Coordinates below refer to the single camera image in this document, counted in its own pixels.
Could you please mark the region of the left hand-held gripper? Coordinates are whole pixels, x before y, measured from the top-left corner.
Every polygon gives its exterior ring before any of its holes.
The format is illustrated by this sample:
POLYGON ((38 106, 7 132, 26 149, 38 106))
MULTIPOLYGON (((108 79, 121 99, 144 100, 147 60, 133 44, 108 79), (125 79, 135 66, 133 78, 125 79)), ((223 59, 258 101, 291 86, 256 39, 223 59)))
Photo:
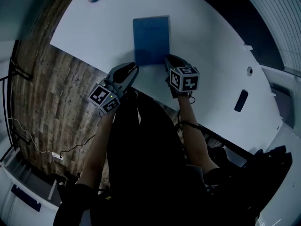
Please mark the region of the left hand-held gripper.
POLYGON ((134 62, 115 66, 94 86, 88 96, 89 101, 102 113, 108 114, 121 104, 120 100, 132 86, 138 73, 139 67, 134 62))

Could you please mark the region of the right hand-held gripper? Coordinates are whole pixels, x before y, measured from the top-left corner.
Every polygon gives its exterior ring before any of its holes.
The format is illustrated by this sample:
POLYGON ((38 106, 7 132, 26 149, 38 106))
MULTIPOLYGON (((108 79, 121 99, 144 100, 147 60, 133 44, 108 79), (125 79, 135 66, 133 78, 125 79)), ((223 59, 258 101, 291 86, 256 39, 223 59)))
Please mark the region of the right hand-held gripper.
POLYGON ((166 82, 172 97, 187 96, 190 98, 192 92, 196 91, 199 85, 200 74, 197 68, 175 55, 167 55, 164 60, 168 75, 166 82))

